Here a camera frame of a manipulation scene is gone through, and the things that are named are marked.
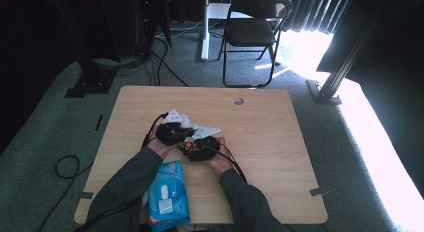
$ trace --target plastic bag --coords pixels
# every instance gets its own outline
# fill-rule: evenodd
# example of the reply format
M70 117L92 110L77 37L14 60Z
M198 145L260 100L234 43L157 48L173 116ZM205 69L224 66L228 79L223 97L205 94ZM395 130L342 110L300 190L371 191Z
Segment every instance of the plastic bag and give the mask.
M190 223L180 161L163 163L149 189L149 225L153 232Z

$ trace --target gray sleeve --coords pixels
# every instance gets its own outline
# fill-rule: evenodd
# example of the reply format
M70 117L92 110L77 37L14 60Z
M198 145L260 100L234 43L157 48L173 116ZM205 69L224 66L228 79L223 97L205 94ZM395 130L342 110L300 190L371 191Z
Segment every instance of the gray sleeve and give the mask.
M265 195L246 184L234 169L222 173L220 184L228 199L237 231L285 231L272 215Z
M88 231L138 231L141 197L156 178L162 162L162 158L147 147L130 159L96 195L88 211L87 221L135 199L138 199L137 204L100 220Z

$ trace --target small hole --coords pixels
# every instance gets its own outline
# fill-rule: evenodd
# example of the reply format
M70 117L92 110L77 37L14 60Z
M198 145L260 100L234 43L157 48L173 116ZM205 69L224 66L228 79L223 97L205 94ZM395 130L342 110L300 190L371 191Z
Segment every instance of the small hole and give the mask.
M233 99L233 103L235 105L242 105L244 103L244 100L242 98L240 98L240 97L237 97L237 98L234 98Z

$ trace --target floor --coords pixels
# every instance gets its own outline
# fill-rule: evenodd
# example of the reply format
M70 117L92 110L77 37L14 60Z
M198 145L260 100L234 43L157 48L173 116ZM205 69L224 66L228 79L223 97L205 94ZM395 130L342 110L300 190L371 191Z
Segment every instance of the floor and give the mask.
M289 38L299 34L286 35ZM61 158L73 155L78 158L80 170L89 166L95 158L119 89L124 85L185 86L185 83L223 87L222 61L200 61L201 39L201 33L194 30L174 31L171 48L156 40L153 51L164 59L166 65L161 65L161 60L152 56L141 66L121 67L108 94L65 99L67 90L74 86L81 73L76 63L66 68L0 157L0 231L74 230L78 226L73 221L77 195L83 190L89 171L72 180L61 179L55 174L55 165L61 173L72 175L75 160L61 161ZM306 35L300 41L308 39ZM405 179L408 178L405 169L361 86L346 80L338 91L342 105L315 104L306 80L325 81L328 73L316 73L313 68L319 59L300 56L312 51L296 50L290 43L294 43L293 38L283 43L282 65L265 89L289 91L318 184L330 193L323 196L329 215L324 224L289 227L297 232L423 231L424 224L419 218L424 214L422 199L414 200L420 196L412 182ZM215 56L219 45L220 39L211 37L210 58ZM124 63L132 60L133 57L124 58ZM114 65L107 60L98 62ZM261 68L269 62L264 58L255 63ZM251 65L237 68L252 71ZM260 74L252 76L253 71L247 73L233 78L260 79ZM228 230L227 226L214 228L213 231Z

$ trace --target desk leg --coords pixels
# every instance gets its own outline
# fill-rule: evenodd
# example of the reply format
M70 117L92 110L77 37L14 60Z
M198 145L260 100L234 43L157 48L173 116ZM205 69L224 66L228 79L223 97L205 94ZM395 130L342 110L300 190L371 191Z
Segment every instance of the desk leg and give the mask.
M205 21L203 31L203 44L202 44L202 61L208 60L209 55L209 0L205 0Z

